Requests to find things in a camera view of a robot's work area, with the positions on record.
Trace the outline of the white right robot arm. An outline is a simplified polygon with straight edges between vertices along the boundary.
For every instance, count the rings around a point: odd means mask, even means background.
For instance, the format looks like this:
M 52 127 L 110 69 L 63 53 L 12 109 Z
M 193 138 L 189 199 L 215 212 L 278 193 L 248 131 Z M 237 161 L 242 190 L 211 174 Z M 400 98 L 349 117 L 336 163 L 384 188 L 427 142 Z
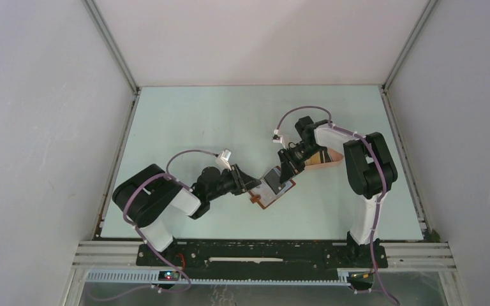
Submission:
M 309 116 L 299 119 L 295 129 L 300 142 L 278 150 L 279 180 L 284 183 L 303 172 L 306 161 L 321 149 L 332 149 L 343 155 L 348 183 L 364 202 L 358 206 L 349 231 L 355 243 L 346 248 L 345 256 L 349 264 L 362 266 L 371 258 L 366 244 L 376 240 L 384 198 L 398 178 L 385 137 L 379 132 L 362 136 L 327 119 L 314 122 Z

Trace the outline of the pink plastic tray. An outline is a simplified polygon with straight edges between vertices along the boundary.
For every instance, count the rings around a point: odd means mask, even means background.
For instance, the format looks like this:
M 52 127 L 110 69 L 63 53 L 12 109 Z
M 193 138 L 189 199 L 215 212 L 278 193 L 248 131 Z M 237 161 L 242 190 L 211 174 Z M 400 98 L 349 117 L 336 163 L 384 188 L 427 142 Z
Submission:
M 321 170 L 336 167 L 343 162 L 344 155 L 331 148 L 322 148 L 305 162 L 305 170 Z

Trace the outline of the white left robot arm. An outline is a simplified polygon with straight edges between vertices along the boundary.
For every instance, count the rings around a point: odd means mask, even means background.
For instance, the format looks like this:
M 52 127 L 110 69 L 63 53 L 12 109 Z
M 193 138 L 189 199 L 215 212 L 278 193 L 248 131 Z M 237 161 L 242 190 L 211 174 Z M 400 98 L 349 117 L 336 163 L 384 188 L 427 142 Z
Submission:
M 176 257 L 175 238 L 164 222 L 167 208 L 198 219 L 210 209 L 211 201 L 226 194 L 244 194 L 261 183 L 234 164 L 224 170 L 206 167 L 196 182 L 186 187 L 157 164 L 151 164 L 118 185 L 112 201 L 122 211 L 124 220 L 153 247 L 152 258 L 165 266 Z

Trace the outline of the brown leather card holder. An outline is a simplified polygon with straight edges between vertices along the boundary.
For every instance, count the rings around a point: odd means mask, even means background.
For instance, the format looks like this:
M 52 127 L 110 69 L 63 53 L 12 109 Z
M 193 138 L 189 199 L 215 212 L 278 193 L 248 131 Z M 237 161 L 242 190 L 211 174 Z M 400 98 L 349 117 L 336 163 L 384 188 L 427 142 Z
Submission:
M 275 166 L 274 168 L 277 168 L 278 172 L 281 174 L 281 168 L 279 166 Z M 252 204 L 257 204 L 263 210 L 269 208 L 284 194 L 296 186 L 296 183 L 293 180 L 289 180 L 283 184 L 284 188 L 279 194 L 274 194 L 270 187 L 265 183 L 264 176 L 260 180 L 262 181 L 262 184 L 248 191 L 248 194 L 250 202 Z

